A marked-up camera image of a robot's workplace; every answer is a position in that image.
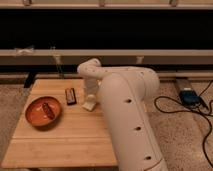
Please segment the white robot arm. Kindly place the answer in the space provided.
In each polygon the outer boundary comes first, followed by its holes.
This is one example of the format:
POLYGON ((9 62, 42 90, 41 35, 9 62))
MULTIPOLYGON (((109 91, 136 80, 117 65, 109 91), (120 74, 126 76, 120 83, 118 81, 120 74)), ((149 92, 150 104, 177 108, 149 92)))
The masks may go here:
POLYGON ((93 58, 77 68, 84 79, 83 107, 99 104, 119 171, 168 171, 143 101, 157 92, 159 78, 144 67, 103 67, 93 58))

